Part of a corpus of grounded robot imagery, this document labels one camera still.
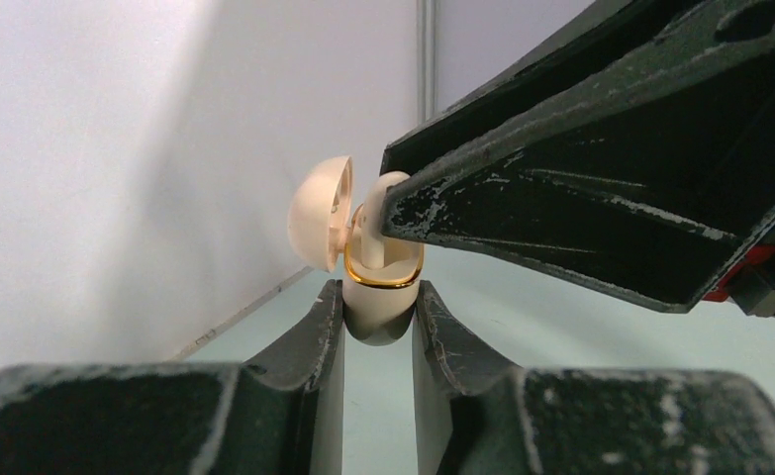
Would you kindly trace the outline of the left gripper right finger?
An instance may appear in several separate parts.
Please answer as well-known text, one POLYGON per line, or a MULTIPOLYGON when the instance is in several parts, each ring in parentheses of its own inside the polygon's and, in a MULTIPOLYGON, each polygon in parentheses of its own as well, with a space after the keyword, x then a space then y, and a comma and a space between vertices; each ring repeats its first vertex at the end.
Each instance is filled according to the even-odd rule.
POLYGON ((429 281, 412 335, 422 474, 775 474, 775 405, 742 375, 525 368, 429 281))

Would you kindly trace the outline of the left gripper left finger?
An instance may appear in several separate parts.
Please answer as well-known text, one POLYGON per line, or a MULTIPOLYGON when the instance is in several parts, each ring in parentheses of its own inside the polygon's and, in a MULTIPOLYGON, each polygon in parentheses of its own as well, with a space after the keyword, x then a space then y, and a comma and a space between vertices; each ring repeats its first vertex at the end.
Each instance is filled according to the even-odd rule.
POLYGON ((338 474, 343 302, 244 362, 0 371, 0 474, 338 474))

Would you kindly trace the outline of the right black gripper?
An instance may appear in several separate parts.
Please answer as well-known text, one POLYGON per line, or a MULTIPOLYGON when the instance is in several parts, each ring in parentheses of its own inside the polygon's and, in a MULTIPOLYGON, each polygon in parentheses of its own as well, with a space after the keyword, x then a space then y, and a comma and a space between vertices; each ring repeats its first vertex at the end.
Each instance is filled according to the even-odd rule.
POLYGON ((387 191, 381 232, 664 313, 775 319, 775 1, 698 1, 387 191))

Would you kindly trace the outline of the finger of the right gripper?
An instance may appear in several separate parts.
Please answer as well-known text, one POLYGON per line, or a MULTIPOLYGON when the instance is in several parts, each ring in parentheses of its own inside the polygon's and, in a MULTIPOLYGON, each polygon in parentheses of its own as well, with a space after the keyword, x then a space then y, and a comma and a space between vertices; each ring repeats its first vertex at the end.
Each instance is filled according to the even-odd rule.
POLYGON ((699 5, 679 0, 593 2, 503 72, 389 143, 379 172, 419 172, 603 71, 699 5))

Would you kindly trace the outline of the beige earbud charging case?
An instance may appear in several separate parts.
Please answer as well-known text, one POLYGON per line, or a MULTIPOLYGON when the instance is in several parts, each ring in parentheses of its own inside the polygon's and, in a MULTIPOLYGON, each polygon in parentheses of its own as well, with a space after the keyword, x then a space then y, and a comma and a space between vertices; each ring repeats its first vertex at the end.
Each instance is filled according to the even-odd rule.
POLYGON ((317 164, 294 194, 287 232, 294 252, 325 272, 343 264, 343 319, 350 334, 373 346, 400 339, 410 325, 424 266, 421 243, 385 236, 385 266, 368 269, 360 260, 359 215, 352 207, 350 156, 317 164))

